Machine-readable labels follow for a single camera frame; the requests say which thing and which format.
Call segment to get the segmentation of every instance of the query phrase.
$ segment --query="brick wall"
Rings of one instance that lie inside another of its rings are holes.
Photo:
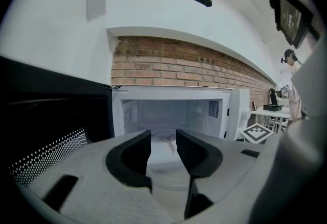
[[[274,84],[250,66],[199,45],[156,37],[120,37],[113,57],[113,85],[243,88],[257,107],[269,103]]]

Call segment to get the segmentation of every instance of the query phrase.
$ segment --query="white table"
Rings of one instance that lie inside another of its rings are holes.
[[[258,122],[258,115],[279,118],[278,133],[282,131],[283,119],[289,120],[291,118],[289,107],[282,107],[282,109],[277,112],[267,111],[267,110],[264,110],[263,107],[260,107],[260,108],[257,108],[256,111],[251,111],[251,114],[255,114],[255,123]]]

